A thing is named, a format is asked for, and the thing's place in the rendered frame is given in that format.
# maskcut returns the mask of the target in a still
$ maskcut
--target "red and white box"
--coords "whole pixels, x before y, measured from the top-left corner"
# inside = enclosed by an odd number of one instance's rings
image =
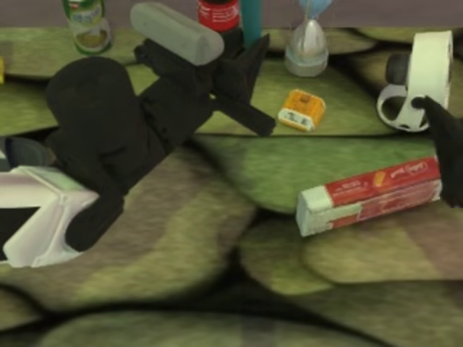
[[[310,236],[436,201],[440,178],[429,157],[308,189],[298,197],[297,225]]]

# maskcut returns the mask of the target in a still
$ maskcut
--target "green can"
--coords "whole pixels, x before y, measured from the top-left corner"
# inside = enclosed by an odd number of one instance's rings
[[[107,51],[112,37],[105,18],[104,0],[62,0],[75,46],[80,53]]]

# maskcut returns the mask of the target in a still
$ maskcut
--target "rectangular box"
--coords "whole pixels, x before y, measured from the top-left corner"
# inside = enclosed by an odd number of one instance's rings
[[[342,179],[300,192],[296,220],[302,236],[439,200],[435,157]]]

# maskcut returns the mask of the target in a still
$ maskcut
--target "gray wall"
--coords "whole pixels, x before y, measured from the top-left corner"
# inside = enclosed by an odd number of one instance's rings
[[[106,0],[113,27],[129,26],[129,9],[146,0]],[[160,0],[195,17],[196,0]],[[288,27],[301,17],[296,0],[262,0],[266,27]],[[463,27],[463,0],[333,0],[326,27]],[[0,27],[66,25],[61,0],[0,0]]]

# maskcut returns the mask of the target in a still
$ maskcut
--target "teal object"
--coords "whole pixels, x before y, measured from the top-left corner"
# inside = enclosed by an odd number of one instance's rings
[[[262,1],[240,0],[242,29],[245,36],[245,47],[250,47],[262,37]]]
[[[307,9],[307,1],[309,1],[309,19],[316,19],[322,14],[330,5],[332,0],[299,0],[299,4],[302,7],[304,13]]]

